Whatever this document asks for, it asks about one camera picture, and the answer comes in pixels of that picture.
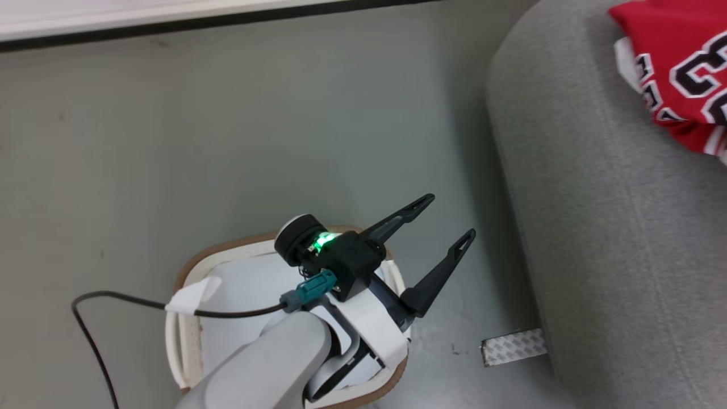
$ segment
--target red jersey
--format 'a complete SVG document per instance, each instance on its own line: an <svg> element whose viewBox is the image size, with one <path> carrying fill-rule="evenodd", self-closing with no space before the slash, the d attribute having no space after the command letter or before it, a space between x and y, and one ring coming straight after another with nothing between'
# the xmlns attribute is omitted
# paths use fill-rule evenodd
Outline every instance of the red jersey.
<svg viewBox="0 0 727 409"><path fill-rule="evenodd" d="M727 159L727 0L631 1L608 12L631 38L654 122Z"/></svg>

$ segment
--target cable connector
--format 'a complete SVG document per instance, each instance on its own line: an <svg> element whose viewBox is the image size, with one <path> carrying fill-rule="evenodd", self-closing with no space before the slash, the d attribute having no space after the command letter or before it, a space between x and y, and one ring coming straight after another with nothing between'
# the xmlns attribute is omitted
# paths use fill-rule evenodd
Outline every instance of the cable connector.
<svg viewBox="0 0 727 409"><path fill-rule="evenodd" d="M305 280L280 296L280 302L285 305L283 311L291 313L313 300L326 295L336 286L336 275L331 270L323 270L315 276Z"/></svg>

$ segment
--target black cable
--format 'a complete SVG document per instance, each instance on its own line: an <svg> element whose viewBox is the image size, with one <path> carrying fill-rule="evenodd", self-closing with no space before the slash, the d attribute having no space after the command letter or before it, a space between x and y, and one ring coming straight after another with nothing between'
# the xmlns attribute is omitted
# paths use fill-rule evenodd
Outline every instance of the black cable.
<svg viewBox="0 0 727 409"><path fill-rule="evenodd" d="M285 305L282 303L271 306L264 309L256 309L253 311L243 311L243 312L216 312L216 311L202 311L200 309L194 311L194 314L197 317L207 317L207 318L247 318L247 317L257 317L258 315L265 315L269 314L271 312L278 311L279 309L283 309Z"/></svg>
<svg viewBox="0 0 727 409"><path fill-rule="evenodd" d="M106 364L103 363L103 359L101 358L101 353L99 353L98 348L96 347L96 343L93 341L93 338L91 337L91 333L89 333L88 328L86 328L86 324L84 324L83 319L81 318L81 315L79 314L78 306L81 303L81 301L89 300L90 298L98 298L98 297L111 297L116 298L122 301L126 301L129 303L139 304L142 306L147 306L154 309L160 309L164 310L164 307L166 304L158 303L156 301L149 301L145 300L144 298L138 298L134 297L132 295L126 295L117 293L116 291L94 291L93 293L86 293L83 295L80 295L75 300L73 300L73 303L71 303L71 311L73 312L73 316L76 318L76 321L79 324L79 327L81 327L81 331L84 333L84 336L86 337L86 341L88 341L89 345L91 346L91 350L93 351L93 354L96 356L96 360L98 361L98 366L101 367L101 372L103 373L103 379L106 381L106 386L108 387L108 393L111 396L111 404L113 405L113 409L119 409L119 401L116 400L116 392L113 390L113 384L111 384L111 377L108 375L108 370L106 369ZM215 312L215 311L202 311L202 310L196 310L194 311L194 314L198 317L208 317L208 318L246 318L246 317L256 317L258 315L264 315L269 314L271 312L278 311L280 309L283 309L285 305L282 303L271 306L264 309L256 309L254 311L243 311L243 312Z"/></svg>

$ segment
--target gray sofa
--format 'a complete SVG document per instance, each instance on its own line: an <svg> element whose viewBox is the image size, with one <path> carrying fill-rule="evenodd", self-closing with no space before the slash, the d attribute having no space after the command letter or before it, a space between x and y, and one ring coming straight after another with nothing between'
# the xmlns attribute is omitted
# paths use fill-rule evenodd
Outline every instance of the gray sofa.
<svg viewBox="0 0 727 409"><path fill-rule="evenodd" d="M620 78L612 0L543 0L488 100L558 377L578 408L727 408L727 167Z"/></svg>

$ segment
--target gray floor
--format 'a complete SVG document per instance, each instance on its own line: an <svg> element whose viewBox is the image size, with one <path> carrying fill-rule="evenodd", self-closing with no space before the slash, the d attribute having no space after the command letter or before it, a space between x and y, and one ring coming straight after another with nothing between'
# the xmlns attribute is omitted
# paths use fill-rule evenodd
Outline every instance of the gray floor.
<svg viewBox="0 0 727 409"><path fill-rule="evenodd" d="M311 212L365 226L426 192L391 240L410 282L478 241L372 408L569 408L544 357L484 369L537 325L483 82L533 0L452 0L0 55L0 406L109 408L71 299L168 299L198 250ZM173 408L163 314L83 313L122 408Z"/></svg>

